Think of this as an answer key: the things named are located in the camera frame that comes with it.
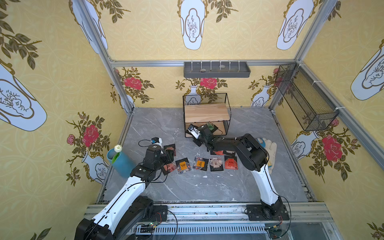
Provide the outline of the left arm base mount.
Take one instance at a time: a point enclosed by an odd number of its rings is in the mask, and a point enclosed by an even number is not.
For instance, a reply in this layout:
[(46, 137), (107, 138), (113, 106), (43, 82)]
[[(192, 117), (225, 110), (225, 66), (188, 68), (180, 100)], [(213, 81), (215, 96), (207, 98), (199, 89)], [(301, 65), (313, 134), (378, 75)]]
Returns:
[(154, 206), (143, 208), (139, 211), (138, 222), (149, 223), (149, 222), (157, 221), (158, 223), (162, 223), (162, 222), (165, 222), (167, 219), (168, 219), (168, 206), (154, 205)]

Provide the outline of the pink label tea bag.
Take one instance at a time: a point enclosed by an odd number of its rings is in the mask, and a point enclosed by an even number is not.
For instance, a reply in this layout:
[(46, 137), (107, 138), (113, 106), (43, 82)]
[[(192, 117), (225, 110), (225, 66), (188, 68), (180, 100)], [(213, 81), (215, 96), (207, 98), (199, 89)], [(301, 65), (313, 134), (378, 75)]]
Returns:
[(166, 164), (161, 168), (164, 176), (168, 175), (169, 173), (173, 172), (176, 169), (177, 169), (177, 166), (174, 163)]

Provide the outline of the red tea bag shelf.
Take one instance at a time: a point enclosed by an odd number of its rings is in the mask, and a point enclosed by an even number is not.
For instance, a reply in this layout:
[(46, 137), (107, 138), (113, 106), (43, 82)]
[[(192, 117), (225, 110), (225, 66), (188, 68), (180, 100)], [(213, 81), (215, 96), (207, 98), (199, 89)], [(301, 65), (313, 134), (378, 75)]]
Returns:
[(224, 156), (224, 151), (211, 151), (211, 155)]

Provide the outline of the red black tea bag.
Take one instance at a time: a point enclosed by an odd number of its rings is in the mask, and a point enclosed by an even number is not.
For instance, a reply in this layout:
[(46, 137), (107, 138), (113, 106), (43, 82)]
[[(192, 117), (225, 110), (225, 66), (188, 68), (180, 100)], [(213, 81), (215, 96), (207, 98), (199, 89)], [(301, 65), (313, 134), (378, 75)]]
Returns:
[(225, 169), (238, 170), (237, 157), (225, 156)]

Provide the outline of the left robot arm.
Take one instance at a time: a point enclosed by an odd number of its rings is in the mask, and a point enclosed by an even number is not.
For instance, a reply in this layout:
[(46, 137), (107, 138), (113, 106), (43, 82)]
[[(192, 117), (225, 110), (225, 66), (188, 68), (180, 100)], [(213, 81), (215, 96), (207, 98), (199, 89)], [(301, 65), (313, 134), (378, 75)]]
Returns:
[(136, 223), (154, 215), (153, 200), (142, 196), (156, 173), (173, 163), (174, 150), (160, 144), (148, 146), (142, 163), (130, 174), (115, 197), (91, 220), (83, 219), (77, 226), (76, 240), (122, 240)]

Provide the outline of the orange label tea bag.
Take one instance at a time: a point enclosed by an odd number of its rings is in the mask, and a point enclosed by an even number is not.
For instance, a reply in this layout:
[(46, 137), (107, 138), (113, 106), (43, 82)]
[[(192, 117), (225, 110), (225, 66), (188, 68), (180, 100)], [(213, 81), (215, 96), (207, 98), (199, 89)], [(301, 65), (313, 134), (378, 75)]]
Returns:
[(193, 168), (200, 171), (207, 171), (209, 165), (209, 159), (195, 157)]

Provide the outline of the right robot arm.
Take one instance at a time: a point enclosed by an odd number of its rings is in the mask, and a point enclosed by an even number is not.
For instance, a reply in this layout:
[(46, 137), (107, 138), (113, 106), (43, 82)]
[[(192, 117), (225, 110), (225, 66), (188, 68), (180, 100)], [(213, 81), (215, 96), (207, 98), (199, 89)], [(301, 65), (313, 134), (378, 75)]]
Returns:
[(234, 151), (243, 166), (253, 174), (263, 209), (271, 214), (281, 210), (283, 201), (277, 194), (268, 171), (269, 153), (252, 135), (245, 134), (236, 138), (215, 136), (207, 124), (200, 127), (190, 125), (186, 132), (193, 136), (198, 146), (205, 145), (208, 151)]

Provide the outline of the earl grey red tea bag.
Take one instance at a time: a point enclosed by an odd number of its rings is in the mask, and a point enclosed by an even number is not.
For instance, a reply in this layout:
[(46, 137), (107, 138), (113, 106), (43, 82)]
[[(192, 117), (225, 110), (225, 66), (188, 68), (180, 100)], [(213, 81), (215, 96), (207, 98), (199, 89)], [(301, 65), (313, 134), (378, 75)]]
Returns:
[(172, 151), (173, 152), (173, 156), (175, 157), (177, 154), (176, 154), (176, 145), (175, 144), (170, 144), (170, 145), (165, 145), (164, 146), (164, 149), (167, 151)]

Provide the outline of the floral tea bag shelf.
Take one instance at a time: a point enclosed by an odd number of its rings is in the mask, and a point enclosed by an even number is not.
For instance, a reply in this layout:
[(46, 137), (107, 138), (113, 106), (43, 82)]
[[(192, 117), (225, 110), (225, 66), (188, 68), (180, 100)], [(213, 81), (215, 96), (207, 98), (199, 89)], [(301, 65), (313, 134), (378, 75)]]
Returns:
[(226, 156), (230, 156), (230, 157), (235, 157), (236, 156), (236, 152), (234, 152), (234, 151), (226, 151), (226, 150), (224, 150), (223, 154), (226, 155)]

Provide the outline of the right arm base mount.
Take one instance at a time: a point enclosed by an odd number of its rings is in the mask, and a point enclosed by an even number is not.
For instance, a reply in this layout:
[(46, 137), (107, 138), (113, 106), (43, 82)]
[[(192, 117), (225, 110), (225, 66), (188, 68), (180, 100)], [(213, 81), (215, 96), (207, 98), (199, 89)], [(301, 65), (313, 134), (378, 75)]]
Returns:
[(250, 221), (289, 221), (291, 219), (285, 205), (279, 207), (246, 205), (244, 213)]

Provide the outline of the beige floral tea bag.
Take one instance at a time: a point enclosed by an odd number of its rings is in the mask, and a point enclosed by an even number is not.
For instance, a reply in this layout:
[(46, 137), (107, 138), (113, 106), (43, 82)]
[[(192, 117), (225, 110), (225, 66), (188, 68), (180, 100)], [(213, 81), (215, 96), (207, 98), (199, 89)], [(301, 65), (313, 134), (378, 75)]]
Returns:
[(211, 172), (219, 172), (224, 170), (223, 160), (221, 158), (210, 158), (209, 164)]

